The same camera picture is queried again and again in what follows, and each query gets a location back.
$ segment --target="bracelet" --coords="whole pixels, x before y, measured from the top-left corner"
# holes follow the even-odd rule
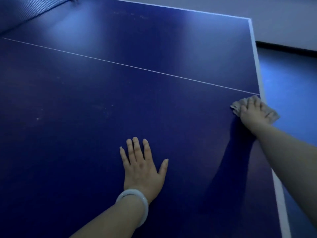
[[[140,221],[140,224],[138,226],[138,228],[143,225],[143,223],[146,221],[146,218],[147,218],[147,215],[149,213],[149,205],[148,205],[148,202],[147,202],[147,199],[145,198],[145,196],[140,192],[138,191],[137,189],[127,189],[125,191],[123,191],[117,198],[116,200],[116,203],[121,200],[123,197],[125,196],[128,196],[128,195],[135,195],[135,196],[138,196],[141,200],[142,200],[142,203],[144,205],[144,215]]]

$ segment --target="finger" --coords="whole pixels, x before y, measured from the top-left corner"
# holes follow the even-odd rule
[[[133,138],[133,144],[134,144],[134,154],[135,154],[135,159],[137,162],[142,162],[144,161],[143,154],[141,151],[140,143],[137,137]]]
[[[150,145],[146,139],[143,140],[143,146],[144,146],[144,158],[145,158],[145,160],[146,161],[153,161]]]
[[[265,119],[267,120],[267,122],[268,122],[269,124],[271,124],[271,123],[272,123],[272,120],[273,120],[273,117],[274,117],[274,112],[271,112],[271,113],[269,113],[269,114],[265,117]]]
[[[247,107],[242,105],[240,110],[241,110],[241,112],[246,112],[247,111]]]
[[[128,146],[128,152],[129,152],[129,160],[131,164],[134,164],[137,162],[137,160],[135,159],[135,155],[134,155],[134,149],[133,149],[133,145],[132,145],[132,140],[128,139],[126,141],[126,144]]]
[[[120,147],[120,155],[121,155],[121,158],[122,158],[123,167],[124,167],[125,171],[127,171],[128,168],[130,167],[130,163],[129,163],[129,160],[126,157],[125,151],[124,151],[124,149],[122,147]]]
[[[260,108],[261,108],[261,111],[262,111],[262,112],[265,112],[265,110],[266,110],[266,104],[263,103],[263,102],[261,102]]]
[[[249,97],[248,99],[248,109],[254,109],[254,99],[253,97]]]
[[[167,167],[168,167],[168,159],[165,159],[163,160],[163,163],[161,164],[161,168],[158,171],[159,175],[161,175],[163,178],[165,178],[166,176]]]
[[[255,106],[256,110],[260,110],[261,100],[259,99],[258,96],[255,97],[254,106]]]

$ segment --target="table tennis net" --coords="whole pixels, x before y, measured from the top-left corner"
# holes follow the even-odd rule
[[[0,34],[68,0],[0,0]]]

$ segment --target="white center line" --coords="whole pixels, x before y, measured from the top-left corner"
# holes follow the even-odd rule
[[[122,64],[122,63],[111,62],[111,61],[107,61],[107,60],[103,60],[103,59],[99,59],[99,58],[94,58],[94,57],[89,57],[89,56],[85,56],[85,55],[81,55],[81,54],[77,54],[77,53],[66,52],[66,51],[63,51],[63,50],[55,49],[55,48],[44,47],[44,46],[40,46],[40,45],[36,45],[36,44],[32,44],[32,43],[27,43],[27,42],[22,42],[22,41],[18,41],[18,40],[13,40],[13,39],[10,39],[10,38],[3,37],[3,39],[10,40],[10,41],[15,41],[15,42],[20,42],[20,43],[24,43],[24,44],[28,44],[28,45],[32,45],[32,46],[36,46],[36,47],[42,47],[42,48],[46,48],[46,49],[50,49],[50,50],[55,50],[55,51],[59,51],[59,52],[63,52],[63,53],[69,53],[69,54],[73,54],[73,55],[77,55],[77,56],[81,56],[81,57],[92,58],[92,59],[95,59],[95,60],[109,62],[109,63],[113,63],[113,64],[118,64],[118,65],[130,67],[130,68],[137,68],[137,69],[140,69],[140,70],[145,70],[145,71],[149,71],[149,72],[153,72],[153,73],[163,74],[163,75],[172,76],[172,77],[176,77],[176,78],[182,78],[182,79],[186,79],[186,80],[190,80],[190,81],[194,81],[194,82],[200,82],[200,83],[204,83],[204,84],[208,84],[208,85],[212,85],[212,86],[216,86],[216,87],[220,87],[220,88],[227,88],[227,89],[240,91],[240,92],[244,92],[244,93],[248,93],[248,94],[259,95],[259,94],[248,92],[248,91],[244,91],[244,90],[239,90],[239,89],[235,89],[235,88],[229,88],[229,87],[225,87],[225,86],[221,86],[221,85],[217,85],[217,84],[213,84],[213,83],[198,81],[198,80],[194,80],[194,79],[190,79],[190,78],[184,78],[184,77],[180,77],[180,76],[176,76],[176,75],[172,75],[172,74],[161,73],[161,72],[157,72],[157,71],[153,71],[153,70],[148,70],[148,69],[145,69],[145,68],[138,68],[138,67]]]

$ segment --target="crumpled cloth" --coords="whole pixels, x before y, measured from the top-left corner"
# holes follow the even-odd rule
[[[241,99],[241,100],[239,100],[239,101],[234,102],[234,103],[230,106],[231,108],[233,108],[232,112],[233,112],[235,115],[237,115],[238,117],[240,117],[240,108],[241,108],[241,106],[242,106],[242,105],[247,106],[248,100],[249,100],[250,98],[252,98],[252,99],[255,100],[256,97],[257,97],[256,95],[253,95],[253,96],[251,96],[251,97],[249,97],[249,98],[244,98],[244,99]],[[280,118],[280,116],[279,116],[279,114],[278,114],[274,109],[270,108],[270,107],[267,106],[266,104],[264,104],[264,105],[265,105],[265,116],[267,116],[268,114],[270,114],[270,113],[273,112],[273,115],[272,115],[272,117],[271,117],[271,119],[270,119],[270,124],[273,124],[276,120],[278,120],[278,119]]]

